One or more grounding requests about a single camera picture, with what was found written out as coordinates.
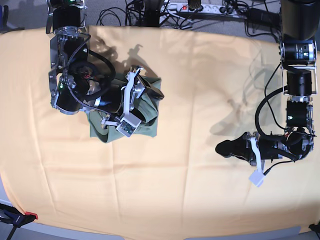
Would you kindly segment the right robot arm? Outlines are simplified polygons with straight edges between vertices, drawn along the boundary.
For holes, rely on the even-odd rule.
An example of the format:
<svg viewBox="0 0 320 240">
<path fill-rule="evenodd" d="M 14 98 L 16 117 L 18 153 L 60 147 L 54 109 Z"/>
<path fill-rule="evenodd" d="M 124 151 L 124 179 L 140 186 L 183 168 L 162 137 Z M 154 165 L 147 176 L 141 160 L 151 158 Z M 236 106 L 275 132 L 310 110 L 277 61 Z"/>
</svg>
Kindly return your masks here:
<svg viewBox="0 0 320 240">
<path fill-rule="evenodd" d="M 116 69 L 104 56 L 92 51 L 81 14 L 83 0 L 49 0 L 46 34 L 50 40 L 48 73 L 50 104 L 65 115 L 104 113 L 116 125 L 124 107 L 124 87 L 115 83 Z"/>
</svg>

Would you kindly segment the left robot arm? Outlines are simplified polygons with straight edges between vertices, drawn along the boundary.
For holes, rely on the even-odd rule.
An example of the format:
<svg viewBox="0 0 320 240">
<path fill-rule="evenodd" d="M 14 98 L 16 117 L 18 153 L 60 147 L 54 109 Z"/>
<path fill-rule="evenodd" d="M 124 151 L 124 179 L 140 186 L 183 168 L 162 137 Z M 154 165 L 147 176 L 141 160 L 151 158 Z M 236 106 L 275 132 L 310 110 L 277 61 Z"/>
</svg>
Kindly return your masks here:
<svg viewBox="0 0 320 240">
<path fill-rule="evenodd" d="M 280 17 L 275 22 L 280 30 L 278 68 L 286 72 L 282 87 L 265 93 L 258 105 L 254 124 L 256 132 L 245 132 L 235 140 L 225 140 L 215 151 L 224 158 L 236 157 L 258 166 L 265 160 L 283 157 L 288 162 L 304 159 L 314 147 L 312 95 L 317 90 L 317 45 L 315 34 L 320 21 L 318 0 L 282 0 Z M 283 135 L 266 134 L 260 125 L 260 113 L 269 100 L 283 93 L 286 102 L 286 126 Z"/>
</svg>

